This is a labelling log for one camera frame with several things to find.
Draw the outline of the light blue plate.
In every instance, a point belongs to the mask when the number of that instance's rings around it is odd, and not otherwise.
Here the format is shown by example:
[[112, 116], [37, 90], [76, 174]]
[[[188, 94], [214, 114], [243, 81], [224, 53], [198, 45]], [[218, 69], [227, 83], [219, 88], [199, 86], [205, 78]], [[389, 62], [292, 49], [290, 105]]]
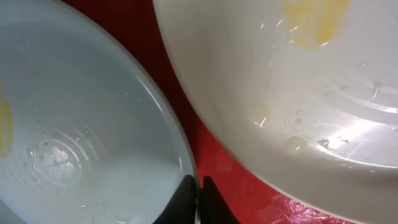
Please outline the light blue plate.
[[186, 175], [177, 118], [117, 40], [61, 1], [1, 2], [2, 223], [153, 223]]

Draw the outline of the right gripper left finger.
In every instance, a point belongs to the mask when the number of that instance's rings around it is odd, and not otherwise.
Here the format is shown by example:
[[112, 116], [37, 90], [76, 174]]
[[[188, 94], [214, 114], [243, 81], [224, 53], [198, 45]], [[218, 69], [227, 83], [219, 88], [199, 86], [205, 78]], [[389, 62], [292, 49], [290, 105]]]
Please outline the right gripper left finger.
[[186, 175], [164, 211], [153, 224], [194, 224], [197, 211], [197, 186], [192, 175]]

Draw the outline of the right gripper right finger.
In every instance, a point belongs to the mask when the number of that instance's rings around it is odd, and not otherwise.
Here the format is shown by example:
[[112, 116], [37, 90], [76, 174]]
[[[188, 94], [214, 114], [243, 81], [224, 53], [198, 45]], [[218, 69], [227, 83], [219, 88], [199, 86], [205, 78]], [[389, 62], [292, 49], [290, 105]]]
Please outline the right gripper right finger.
[[200, 193], [201, 224], [240, 224], [210, 176], [204, 176]]

